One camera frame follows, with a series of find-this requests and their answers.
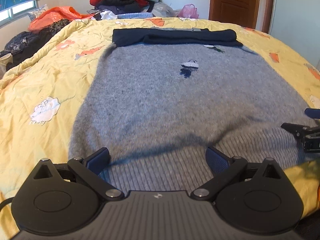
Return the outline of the floral white pillow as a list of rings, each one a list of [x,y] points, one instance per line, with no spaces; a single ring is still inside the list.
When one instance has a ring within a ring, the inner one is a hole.
[[[45,4],[42,7],[39,7],[38,9],[28,12],[28,17],[31,21],[33,21],[48,9],[48,5]]]

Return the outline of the light blue fleece blanket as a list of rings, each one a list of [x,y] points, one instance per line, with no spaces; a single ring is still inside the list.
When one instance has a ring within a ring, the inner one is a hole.
[[[153,17],[153,13],[151,12],[133,12],[127,14],[119,14],[117,15],[117,19],[145,19]]]

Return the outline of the grey and navy knit sweater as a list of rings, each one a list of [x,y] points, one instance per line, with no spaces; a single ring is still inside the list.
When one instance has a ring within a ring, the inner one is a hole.
[[[193,191],[214,146],[282,168],[310,157],[285,122],[312,126],[302,97],[233,30],[116,29],[73,125],[69,157],[105,147],[123,192]]]

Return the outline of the window with grey frame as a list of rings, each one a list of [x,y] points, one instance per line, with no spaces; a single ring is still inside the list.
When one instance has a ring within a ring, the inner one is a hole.
[[[1,11],[1,27],[27,16],[29,12],[38,8],[37,0],[27,1]]]

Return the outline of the yellow cartoon print quilt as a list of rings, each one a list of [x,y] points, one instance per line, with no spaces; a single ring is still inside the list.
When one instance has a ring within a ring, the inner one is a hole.
[[[123,199],[105,202],[92,221],[69,233],[18,228],[13,198],[42,159],[55,164],[72,159],[73,125],[99,59],[114,30],[135,28],[233,30],[238,42],[259,54],[302,97],[306,109],[319,109],[319,71],[278,39],[251,28],[188,18],[74,20],[1,80],[1,239],[319,239],[319,153],[306,153],[310,160],[289,168],[278,164],[303,202],[300,221],[287,232],[241,231],[225,222],[212,203],[195,200],[193,191],[186,190],[122,191]],[[303,149],[303,138],[293,137]],[[107,183],[103,173],[110,163],[99,174]]]

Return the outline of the pink plastic bag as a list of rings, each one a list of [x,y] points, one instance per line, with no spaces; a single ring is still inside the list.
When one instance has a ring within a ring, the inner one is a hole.
[[[197,8],[193,4],[185,5],[177,15],[179,18],[194,18],[198,19],[199,14],[197,12]]]

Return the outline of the brown wooden door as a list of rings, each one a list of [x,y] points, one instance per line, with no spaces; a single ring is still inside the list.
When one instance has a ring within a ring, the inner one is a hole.
[[[210,0],[209,19],[254,29],[259,0]]]

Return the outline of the clear plastic bag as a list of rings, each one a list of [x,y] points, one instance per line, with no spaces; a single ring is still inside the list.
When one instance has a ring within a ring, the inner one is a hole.
[[[180,11],[172,9],[165,3],[157,2],[151,12],[155,17],[177,17]]]

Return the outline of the orange plastic bag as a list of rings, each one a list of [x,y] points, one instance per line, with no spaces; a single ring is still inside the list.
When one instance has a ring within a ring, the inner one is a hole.
[[[93,14],[81,14],[77,12],[73,7],[69,6],[53,7],[46,10],[39,17],[32,20],[28,26],[28,31],[32,33],[38,33],[42,29],[63,19],[73,21],[77,19],[88,19],[92,16]]]

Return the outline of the dark patterned clothes heap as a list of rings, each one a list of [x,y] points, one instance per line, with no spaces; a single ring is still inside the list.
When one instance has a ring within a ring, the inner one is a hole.
[[[16,67],[24,60],[32,57],[39,49],[41,49],[55,34],[62,28],[70,24],[71,21],[62,19],[50,26],[42,29],[39,33],[23,31],[13,37],[1,51],[1,57],[11,54],[12,62],[5,64],[6,71]]]

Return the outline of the white crumpled cloth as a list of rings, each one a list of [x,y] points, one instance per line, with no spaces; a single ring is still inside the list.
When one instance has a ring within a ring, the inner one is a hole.
[[[104,10],[104,11],[97,12],[91,19],[96,20],[96,21],[115,20],[115,19],[117,19],[117,15],[115,15],[110,10]]]

